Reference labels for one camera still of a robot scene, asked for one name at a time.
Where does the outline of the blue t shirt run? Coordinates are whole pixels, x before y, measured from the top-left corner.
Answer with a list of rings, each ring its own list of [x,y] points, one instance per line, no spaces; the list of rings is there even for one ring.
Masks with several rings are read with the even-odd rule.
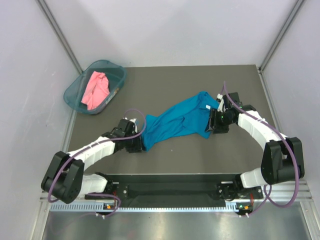
[[[201,91],[176,105],[170,107],[159,116],[148,114],[146,128],[142,140],[146,151],[156,143],[170,138],[198,134],[208,139],[206,127],[210,111],[216,110],[219,103],[206,91]]]

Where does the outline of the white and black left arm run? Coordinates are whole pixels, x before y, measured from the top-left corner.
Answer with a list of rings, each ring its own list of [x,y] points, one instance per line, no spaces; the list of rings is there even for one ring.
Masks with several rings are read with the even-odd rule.
[[[109,198],[114,191],[111,180],[104,173],[85,175],[84,171],[122,149],[141,150],[141,133],[132,122],[128,127],[115,127],[78,150],[55,153],[41,182],[47,200],[70,204],[84,195]]]

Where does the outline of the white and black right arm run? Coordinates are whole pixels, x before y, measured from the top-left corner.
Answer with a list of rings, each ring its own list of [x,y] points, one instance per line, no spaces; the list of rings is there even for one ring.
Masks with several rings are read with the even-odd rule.
[[[287,137],[271,129],[251,105],[229,107],[220,111],[211,109],[206,127],[207,132],[226,134],[229,125],[236,124],[245,130],[262,148],[260,167],[237,174],[232,180],[232,190],[239,198],[264,185],[275,185],[294,181],[305,176],[303,145],[297,137]]]

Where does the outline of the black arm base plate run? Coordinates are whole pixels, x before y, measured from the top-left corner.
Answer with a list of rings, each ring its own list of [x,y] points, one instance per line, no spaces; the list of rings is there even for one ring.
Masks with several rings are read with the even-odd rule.
[[[86,200],[121,200],[122,208],[221,207],[226,201],[263,198],[261,187],[242,188],[237,174],[111,174],[102,195]]]

